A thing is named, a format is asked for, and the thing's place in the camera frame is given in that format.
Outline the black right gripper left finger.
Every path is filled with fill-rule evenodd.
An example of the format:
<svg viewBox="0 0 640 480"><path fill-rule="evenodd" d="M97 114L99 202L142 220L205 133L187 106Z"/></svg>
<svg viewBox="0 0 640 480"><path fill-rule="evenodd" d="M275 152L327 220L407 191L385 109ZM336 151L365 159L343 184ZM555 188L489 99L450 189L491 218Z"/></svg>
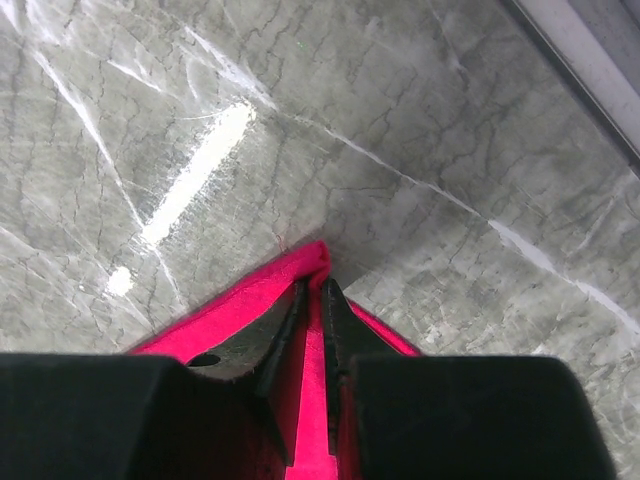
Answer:
<svg viewBox="0 0 640 480"><path fill-rule="evenodd" d="M5 353L5 479L281 479L293 464L307 289L187 362Z"/></svg>

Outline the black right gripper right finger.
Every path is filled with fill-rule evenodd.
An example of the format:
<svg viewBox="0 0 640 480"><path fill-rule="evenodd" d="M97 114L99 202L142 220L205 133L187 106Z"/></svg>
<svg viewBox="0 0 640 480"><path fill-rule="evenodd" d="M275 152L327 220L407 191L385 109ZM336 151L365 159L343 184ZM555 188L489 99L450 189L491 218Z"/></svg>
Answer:
<svg viewBox="0 0 640 480"><path fill-rule="evenodd" d="M427 356L322 288L328 446L342 479L612 479L591 404L549 356Z"/></svg>

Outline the red t shirt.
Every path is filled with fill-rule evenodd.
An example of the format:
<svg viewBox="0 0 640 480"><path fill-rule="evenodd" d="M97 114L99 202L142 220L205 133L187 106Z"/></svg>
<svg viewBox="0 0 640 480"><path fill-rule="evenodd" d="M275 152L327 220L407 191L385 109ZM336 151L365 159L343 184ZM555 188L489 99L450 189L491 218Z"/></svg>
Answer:
<svg viewBox="0 0 640 480"><path fill-rule="evenodd" d="M418 355L331 277L322 242L281 255L160 333L137 355L176 359L211 381L189 428L182 479L359 479L353 357Z"/></svg>

